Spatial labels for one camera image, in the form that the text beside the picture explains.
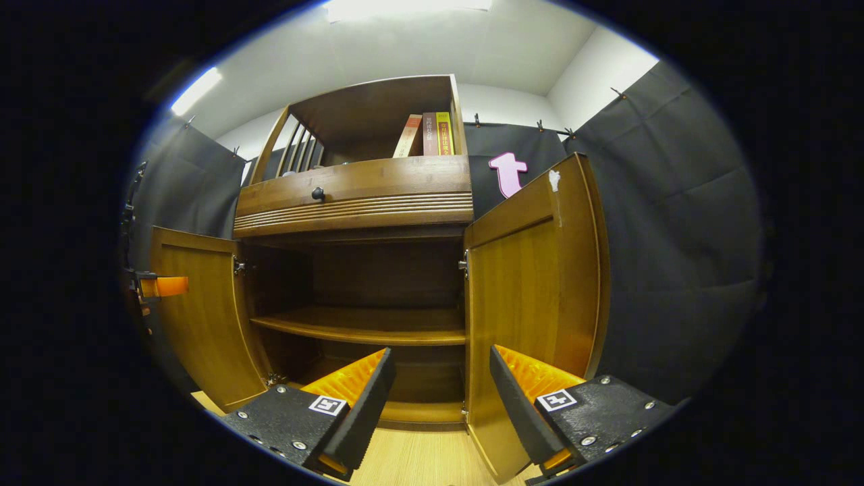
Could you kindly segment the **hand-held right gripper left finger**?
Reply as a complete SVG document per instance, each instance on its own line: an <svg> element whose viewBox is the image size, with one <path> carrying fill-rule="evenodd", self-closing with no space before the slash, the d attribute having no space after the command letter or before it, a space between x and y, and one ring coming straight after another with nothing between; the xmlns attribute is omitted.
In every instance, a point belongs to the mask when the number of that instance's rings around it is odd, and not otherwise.
<svg viewBox="0 0 864 486"><path fill-rule="evenodd" d="M392 349L381 348L308 385L275 385L221 422L277 460L346 482L364 460L396 375Z"/></svg>

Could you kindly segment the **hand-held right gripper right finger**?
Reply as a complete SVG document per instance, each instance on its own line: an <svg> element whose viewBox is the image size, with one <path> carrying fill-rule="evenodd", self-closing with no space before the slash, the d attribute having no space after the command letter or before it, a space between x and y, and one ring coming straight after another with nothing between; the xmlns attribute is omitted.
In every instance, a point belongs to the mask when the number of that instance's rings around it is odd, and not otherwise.
<svg viewBox="0 0 864 486"><path fill-rule="evenodd" d="M490 347L489 369L522 448L542 478L607 458L676 412L614 376L583 379L497 344Z"/></svg>

